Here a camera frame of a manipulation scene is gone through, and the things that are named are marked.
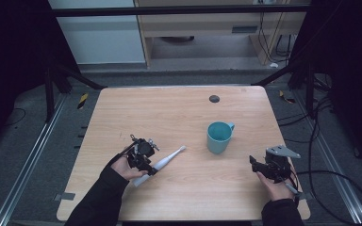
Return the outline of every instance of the tripod leg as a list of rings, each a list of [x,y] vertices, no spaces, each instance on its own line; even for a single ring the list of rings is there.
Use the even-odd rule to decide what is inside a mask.
[[[306,110],[312,119],[314,118],[313,100],[314,100],[314,67],[313,64],[308,63],[308,72],[306,77]]]
[[[275,79],[281,77],[282,75],[284,75],[286,73],[294,72],[300,66],[301,63],[302,63],[301,60],[293,60],[293,61],[289,62],[287,67],[280,69],[276,73],[273,73],[269,77],[267,77],[259,82],[253,83],[252,86],[264,87],[264,86],[268,85],[270,82],[274,81]]]
[[[49,68],[44,75],[45,80],[45,94],[46,94],[46,122],[49,122],[55,112],[54,107],[54,91],[52,86],[51,74]]]
[[[70,93],[72,91],[72,85],[67,77],[60,74],[56,68],[51,69],[51,79],[61,93]]]
[[[57,65],[58,69],[61,70],[62,72],[64,73],[67,73],[68,75],[70,75],[71,77],[77,79],[78,81],[86,84],[87,86],[93,88],[93,89],[104,89],[106,87],[104,86],[101,86],[99,84],[96,84],[92,81],[90,81],[89,79],[87,79],[86,77],[82,76],[81,74],[79,73],[75,73],[73,72],[72,70],[62,66],[62,65]]]

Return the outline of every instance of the wire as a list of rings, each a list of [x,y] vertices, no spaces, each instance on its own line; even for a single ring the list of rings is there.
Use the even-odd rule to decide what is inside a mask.
[[[288,47],[287,47],[287,50],[286,51],[280,51],[278,50],[278,47],[279,47],[279,44],[281,42],[281,39],[283,38],[282,35],[280,35],[280,38],[278,39],[278,42],[277,42],[277,45],[275,46],[275,53],[280,56],[280,57],[286,57],[286,60],[289,59],[289,55],[290,55],[290,44],[291,44],[291,36],[292,35],[289,35],[289,38],[288,38]]]
[[[23,111],[23,116],[19,120],[15,121],[15,122],[7,123],[4,126],[11,126],[11,125],[17,124],[19,121],[22,121],[25,118],[25,110],[24,109],[22,109],[22,108],[14,108],[14,110]]]
[[[347,221],[343,218],[340,218],[338,217],[336,214],[334,214],[332,211],[330,211],[318,198],[317,194],[316,194],[316,191],[314,189],[314,186],[313,186],[313,178],[312,178],[312,174],[313,173],[331,173],[331,174],[335,174],[337,176],[340,176],[346,180],[348,180],[353,186],[355,186],[359,191],[360,193],[362,194],[362,188],[357,184],[355,183],[352,179],[348,178],[347,176],[345,175],[342,175],[340,173],[336,173],[336,172],[332,172],[332,171],[329,171],[329,170],[312,170],[312,167],[311,167],[311,164],[312,164],[312,161],[311,161],[311,155],[312,155],[312,147],[313,147],[313,141],[314,141],[314,135],[316,133],[316,128],[319,128],[320,130],[320,127],[319,127],[319,112],[320,111],[315,111],[315,115],[314,115],[314,129],[313,129],[313,132],[311,134],[311,137],[310,137],[310,143],[309,143],[309,148],[308,148],[308,171],[304,171],[304,172],[298,172],[297,174],[308,174],[308,177],[309,177],[309,183],[310,183],[310,189],[312,191],[312,194],[313,194],[313,197],[316,199],[316,201],[318,202],[318,204],[328,213],[330,214],[332,217],[336,218],[337,220],[339,220],[340,222],[343,222],[345,224],[348,224],[348,225],[362,225],[362,223],[354,223],[354,222],[350,222],[350,221]]]
[[[264,4],[263,1],[258,1],[258,3],[259,3],[259,4],[262,4],[262,5]],[[278,59],[275,59],[275,58],[272,57],[272,53],[271,53],[271,51],[270,51],[270,47],[269,47],[269,45],[268,45],[268,43],[267,43],[266,35],[264,34],[263,21],[264,21],[264,12],[260,12],[260,27],[259,27],[259,30],[258,30],[258,42],[259,42],[262,50],[264,51],[264,54],[266,55],[266,59],[267,59],[268,61],[272,62],[272,63],[279,63],[279,62],[285,61],[284,59],[278,60]],[[278,29],[278,26],[279,26],[279,24],[280,24],[280,21],[281,21],[281,20],[278,20],[278,23],[277,23],[277,26],[275,27],[275,30]],[[260,38],[261,35],[263,36],[263,40],[264,40],[264,42],[265,42],[265,44],[266,44],[267,50],[266,50],[266,48],[263,46],[263,43],[261,42],[261,38]]]
[[[297,117],[297,116],[301,116],[301,115],[303,115],[303,113],[296,114],[296,115],[293,115],[293,116],[287,116],[287,117],[284,117],[284,118],[278,119],[278,121],[291,119],[291,118],[294,118],[294,117]]]
[[[320,90],[320,91],[330,91],[331,90],[331,87],[328,84],[327,75],[324,76],[325,82],[323,82],[321,79],[319,79],[318,76],[316,76],[315,74],[314,74],[314,80],[316,82],[315,88],[317,90]]]
[[[292,183],[292,186],[296,189],[297,192],[299,192],[299,180],[298,177],[296,176],[296,173],[292,170],[291,173],[293,174],[293,176],[296,179],[296,183],[294,182],[294,180],[292,180],[292,178],[289,176],[289,180]],[[295,204],[296,206],[299,206],[299,196],[295,195]]]
[[[323,111],[325,108],[329,107],[329,106],[332,106],[332,105],[326,105],[326,106],[323,106],[321,107],[321,105],[324,105],[327,101],[330,101],[330,99],[328,97],[325,97],[323,98],[321,101],[319,101],[319,104],[317,105],[317,107],[314,109],[315,111],[319,112],[319,111]],[[293,118],[293,117],[296,117],[296,116],[300,116],[300,115],[303,115],[303,114],[297,114],[297,115],[294,115],[294,116],[290,116],[290,117],[285,117],[284,119],[289,119],[289,118]],[[291,122],[288,122],[288,123],[285,123],[285,124],[279,124],[278,126],[288,126],[288,125],[292,125],[298,121],[301,121],[302,119],[305,119],[307,116],[309,116],[309,114],[305,114],[303,117],[301,117],[300,119],[296,120],[296,121],[291,121]],[[318,129],[315,128],[315,131],[317,131],[316,135],[314,136],[313,139],[317,139],[317,137],[319,136],[320,134],[320,126],[318,126]],[[290,141],[290,142],[295,142],[295,143],[310,143],[311,140],[308,140],[308,141],[301,141],[301,140],[293,140],[293,139],[288,139],[288,138],[284,138],[285,141]]]

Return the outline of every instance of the mug handle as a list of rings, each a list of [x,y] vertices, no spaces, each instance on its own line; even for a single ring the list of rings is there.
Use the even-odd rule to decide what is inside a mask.
[[[234,123],[228,122],[227,124],[231,127],[231,130],[234,130],[234,127],[235,127],[235,124],[234,124]]]

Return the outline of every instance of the wooden table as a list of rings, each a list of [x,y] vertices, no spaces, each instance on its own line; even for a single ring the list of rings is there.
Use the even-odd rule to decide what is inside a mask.
[[[209,97],[220,97],[211,103]],[[231,121],[234,135],[222,154],[206,147],[206,128]],[[160,148],[152,165],[182,145],[187,149],[139,187],[123,195],[120,221],[255,220],[269,200],[249,163],[264,162],[265,149],[284,144],[261,87],[155,87],[103,89],[66,187],[58,219],[66,220],[104,165],[132,143],[151,138]],[[305,201],[299,211],[309,218]]]

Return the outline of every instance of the small hole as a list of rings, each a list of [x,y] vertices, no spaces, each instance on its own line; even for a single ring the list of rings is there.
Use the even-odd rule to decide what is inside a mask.
[[[211,95],[208,100],[211,102],[211,103],[217,103],[220,101],[220,97],[217,96],[217,95]]]

